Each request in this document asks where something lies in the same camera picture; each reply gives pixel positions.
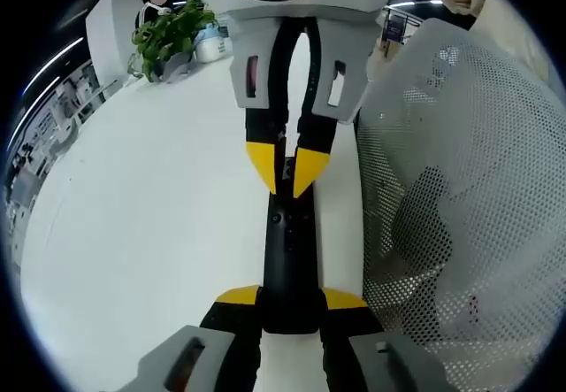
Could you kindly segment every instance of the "wall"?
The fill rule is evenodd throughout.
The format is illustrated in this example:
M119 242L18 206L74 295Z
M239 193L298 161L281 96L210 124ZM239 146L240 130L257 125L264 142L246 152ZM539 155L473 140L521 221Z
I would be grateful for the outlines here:
M127 77L132 32L142 0L99 0L88 14L88 49L101 86Z

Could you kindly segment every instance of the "person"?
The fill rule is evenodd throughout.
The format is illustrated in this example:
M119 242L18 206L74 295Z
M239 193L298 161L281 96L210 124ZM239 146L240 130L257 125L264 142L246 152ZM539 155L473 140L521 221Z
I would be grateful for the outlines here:
M507 0L442 0L460 14L471 14L476 21L470 31L483 35L519 60L566 102L566 91L542 44L529 25Z
M137 29L146 22L153 22L159 16L172 11L169 0L141 0L143 7L135 17L135 28Z

